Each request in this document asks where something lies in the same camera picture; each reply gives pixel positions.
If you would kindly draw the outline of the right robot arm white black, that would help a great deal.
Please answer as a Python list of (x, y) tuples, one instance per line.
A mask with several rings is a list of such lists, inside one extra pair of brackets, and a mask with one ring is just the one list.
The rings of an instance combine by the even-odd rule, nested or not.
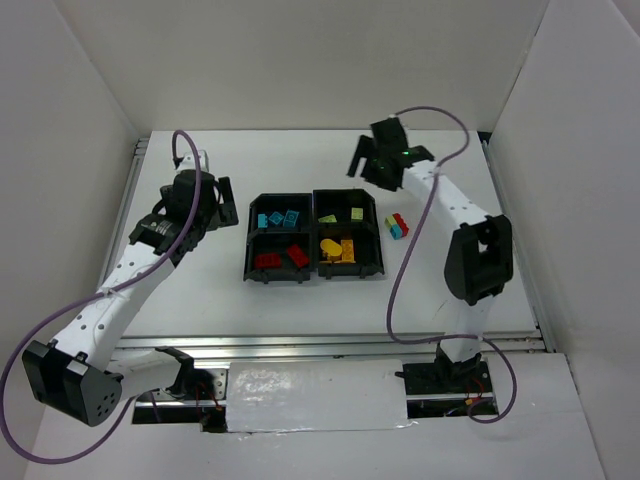
[(358, 141), (347, 175), (361, 161), (361, 177), (380, 188), (409, 191), (425, 202), (408, 253), (394, 281), (396, 294), (426, 221), (435, 219), (449, 238), (444, 282), (457, 300), (452, 330), (437, 341), (435, 368), (442, 381), (474, 375), (481, 359), (481, 341), (489, 312), (514, 272), (510, 220), (492, 216), (470, 200), (442, 173), (444, 160), (423, 146), (411, 147), (401, 121), (391, 116), (371, 125), (371, 136)]

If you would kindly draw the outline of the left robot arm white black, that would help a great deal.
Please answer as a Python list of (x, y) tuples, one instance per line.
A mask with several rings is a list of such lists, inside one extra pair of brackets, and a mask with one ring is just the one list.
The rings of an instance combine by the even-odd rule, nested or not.
[(116, 405), (156, 389), (190, 394), (209, 374), (169, 346), (126, 361), (112, 354), (153, 291), (209, 231), (238, 222), (231, 181), (191, 169), (161, 187), (161, 199), (141, 219), (116, 268), (87, 305), (48, 343), (33, 340), (22, 363), (34, 397), (82, 423), (102, 424)]

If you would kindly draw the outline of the yellow rounded lego brick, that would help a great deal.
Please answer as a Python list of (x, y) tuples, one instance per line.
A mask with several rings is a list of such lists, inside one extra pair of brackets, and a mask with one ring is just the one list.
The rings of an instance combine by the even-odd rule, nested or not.
[(324, 238), (319, 246), (322, 254), (321, 263), (334, 263), (342, 259), (343, 248), (340, 243), (331, 238)]

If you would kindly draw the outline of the red flower lego brick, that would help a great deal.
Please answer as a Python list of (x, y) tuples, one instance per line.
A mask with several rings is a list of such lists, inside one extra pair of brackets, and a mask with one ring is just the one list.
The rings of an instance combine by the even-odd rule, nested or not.
[(254, 268), (258, 270), (280, 269), (282, 259), (278, 253), (258, 254), (254, 258)]

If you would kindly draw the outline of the red teal green lego stack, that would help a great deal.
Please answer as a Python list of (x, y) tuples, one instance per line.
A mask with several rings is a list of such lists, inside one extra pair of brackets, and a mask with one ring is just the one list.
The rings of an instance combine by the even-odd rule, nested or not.
[(384, 224), (394, 240), (405, 238), (409, 233), (409, 227), (399, 213), (386, 216)]

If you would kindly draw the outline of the teal rounded lego brick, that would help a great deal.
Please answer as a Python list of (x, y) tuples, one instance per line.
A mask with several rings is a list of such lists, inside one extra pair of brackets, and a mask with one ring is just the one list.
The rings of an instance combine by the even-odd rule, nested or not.
[(296, 228), (298, 226), (298, 220), (299, 220), (298, 211), (287, 210), (284, 215), (282, 226), (285, 228)]

